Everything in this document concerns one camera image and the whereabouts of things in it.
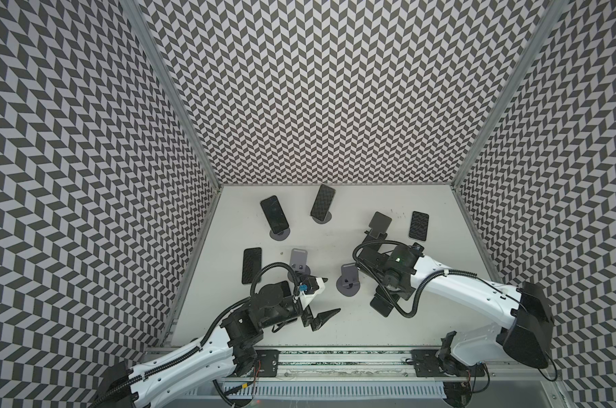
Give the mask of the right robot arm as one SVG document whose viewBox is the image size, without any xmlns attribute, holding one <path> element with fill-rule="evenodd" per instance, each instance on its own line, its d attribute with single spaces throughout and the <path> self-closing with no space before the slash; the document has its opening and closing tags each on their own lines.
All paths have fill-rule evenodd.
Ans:
<svg viewBox="0 0 616 408">
<path fill-rule="evenodd" d="M 442 338 L 440 348 L 428 358 L 443 375 L 477 372 L 498 360 L 513 360 L 538 372 L 556 366 L 554 316 L 542 285 L 525 282 L 515 287 L 485 280 L 440 263 L 424 254 L 418 243 L 391 241 L 393 250 L 381 253 L 386 243 L 364 241 L 352 252 L 356 268 L 377 284 L 370 305 L 381 316 L 397 311 L 411 319 L 418 314 L 423 295 L 430 292 L 490 320 L 473 331 L 449 331 Z"/>
</svg>

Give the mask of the black phone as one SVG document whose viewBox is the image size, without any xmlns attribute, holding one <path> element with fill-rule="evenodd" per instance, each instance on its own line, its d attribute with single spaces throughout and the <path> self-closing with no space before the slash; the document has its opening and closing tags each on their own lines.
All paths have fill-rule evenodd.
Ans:
<svg viewBox="0 0 616 408">
<path fill-rule="evenodd" d="M 405 289 L 392 289 L 390 287 L 381 286 L 379 288 L 380 297 L 390 304 L 393 308 L 396 308 L 401 301 L 409 299 L 411 297 L 411 291 Z"/>
</svg>

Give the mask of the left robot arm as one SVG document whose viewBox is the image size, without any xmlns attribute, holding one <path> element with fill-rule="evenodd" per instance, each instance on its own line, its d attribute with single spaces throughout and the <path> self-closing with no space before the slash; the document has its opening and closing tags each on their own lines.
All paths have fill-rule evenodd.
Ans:
<svg viewBox="0 0 616 408">
<path fill-rule="evenodd" d="M 287 263 L 270 263 L 254 276 L 248 297 L 220 312 L 202 338 L 150 362 L 109 367 L 90 406 L 165 407 L 204 384 L 249 374 L 266 328 L 299 321 L 316 332 L 338 314 L 337 309 L 320 314 L 311 310 L 327 282 Z"/>
</svg>

